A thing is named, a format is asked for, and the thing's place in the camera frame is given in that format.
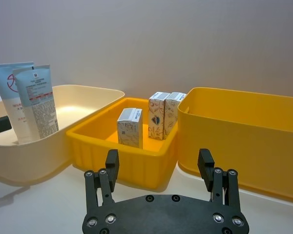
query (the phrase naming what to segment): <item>white squeeze tube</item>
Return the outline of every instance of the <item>white squeeze tube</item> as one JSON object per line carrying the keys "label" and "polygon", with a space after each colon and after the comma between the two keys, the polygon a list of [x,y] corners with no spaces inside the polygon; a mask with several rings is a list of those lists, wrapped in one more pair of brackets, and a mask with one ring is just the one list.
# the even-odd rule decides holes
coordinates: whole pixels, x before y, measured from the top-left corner
{"label": "white squeeze tube", "polygon": [[30,142],[31,137],[12,72],[33,65],[33,62],[0,64],[0,96],[19,144]]}
{"label": "white squeeze tube", "polygon": [[59,130],[53,98],[50,66],[13,70],[32,140]]}

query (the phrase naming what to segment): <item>cream plastic bin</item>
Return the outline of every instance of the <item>cream plastic bin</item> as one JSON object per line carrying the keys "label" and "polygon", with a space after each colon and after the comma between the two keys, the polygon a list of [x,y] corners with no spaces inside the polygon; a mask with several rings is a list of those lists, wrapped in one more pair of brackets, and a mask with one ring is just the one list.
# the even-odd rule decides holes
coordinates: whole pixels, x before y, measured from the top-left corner
{"label": "cream plastic bin", "polygon": [[[65,141],[68,127],[91,115],[125,94],[122,91],[61,85],[53,87],[59,131],[39,141],[18,145],[14,130],[0,133],[0,181],[16,186],[44,181],[71,164]],[[0,117],[7,115],[0,102]]]}

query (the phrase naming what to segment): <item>plastic container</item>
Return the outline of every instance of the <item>plastic container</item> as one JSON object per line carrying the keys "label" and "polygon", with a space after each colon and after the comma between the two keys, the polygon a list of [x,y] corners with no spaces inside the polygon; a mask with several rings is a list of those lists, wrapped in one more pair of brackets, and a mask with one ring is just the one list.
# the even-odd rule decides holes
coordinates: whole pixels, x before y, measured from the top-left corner
{"label": "plastic container", "polygon": [[[143,149],[118,143],[117,119],[124,108],[131,107],[143,110]],[[155,140],[147,136],[147,122],[147,99],[124,98],[97,112],[66,133],[72,146],[73,165],[97,171],[105,167],[107,152],[118,149],[118,179],[149,189],[165,186],[177,162],[177,126],[166,140]]]}
{"label": "plastic container", "polygon": [[179,166],[198,174],[200,148],[239,185],[293,201],[293,97],[194,88],[178,107]]}
{"label": "plastic container", "polygon": [[[0,133],[0,181],[16,186],[42,182],[71,164],[65,141],[68,127],[124,96],[122,91],[79,86],[53,87],[59,131],[18,145],[14,130]],[[0,117],[7,115],[0,102]]]}

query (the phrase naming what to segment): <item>screw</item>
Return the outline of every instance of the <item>screw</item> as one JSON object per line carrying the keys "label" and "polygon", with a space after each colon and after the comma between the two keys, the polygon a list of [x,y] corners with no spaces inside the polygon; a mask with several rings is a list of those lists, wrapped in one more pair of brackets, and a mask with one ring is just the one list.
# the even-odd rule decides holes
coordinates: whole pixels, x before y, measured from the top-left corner
{"label": "screw", "polygon": [[113,215],[113,214],[109,214],[109,215],[106,217],[105,221],[106,221],[107,223],[114,223],[114,222],[116,221],[116,216]]}
{"label": "screw", "polygon": [[214,214],[213,219],[216,223],[224,222],[224,218],[220,214]]}
{"label": "screw", "polygon": [[101,231],[100,231],[100,234],[109,234],[109,230],[107,228],[103,228]]}
{"label": "screw", "polygon": [[222,173],[222,170],[219,169],[219,168],[216,168],[216,169],[215,169],[215,172],[216,172],[216,173]]}
{"label": "screw", "polygon": [[93,226],[96,226],[97,223],[98,221],[95,218],[92,218],[87,222],[87,226],[92,228]]}
{"label": "screw", "polygon": [[223,234],[232,234],[232,231],[229,228],[223,228]]}
{"label": "screw", "polygon": [[146,196],[146,201],[147,202],[152,202],[152,201],[154,201],[154,197],[152,195],[147,195]]}
{"label": "screw", "polygon": [[239,218],[233,218],[232,221],[233,221],[233,224],[238,226],[238,227],[243,226],[243,221],[241,219],[239,219]]}
{"label": "screw", "polygon": [[173,196],[171,197],[171,199],[172,199],[174,202],[178,202],[178,201],[180,201],[180,197],[179,197],[178,195],[173,195]]}
{"label": "screw", "polygon": [[235,171],[229,171],[229,174],[235,176],[236,172]]}

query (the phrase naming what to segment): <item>small white box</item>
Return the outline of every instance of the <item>small white box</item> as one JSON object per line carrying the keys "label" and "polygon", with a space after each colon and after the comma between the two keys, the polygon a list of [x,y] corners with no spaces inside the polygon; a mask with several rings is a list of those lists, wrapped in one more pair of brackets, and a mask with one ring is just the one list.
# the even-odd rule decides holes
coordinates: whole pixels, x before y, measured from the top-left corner
{"label": "small white box", "polygon": [[148,137],[163,140],[165,99],[170,93],[157,92],[148,100]]}
{"label": "small white box", "polygon": [[142,149],[142,134],[142,109],[123,109],[117,120],[118,143]]}
{"label": "small white box", "polygon": [[185,96],[186,94],[173,92],[165,100],[164,139],[178,121],[178,105]]}

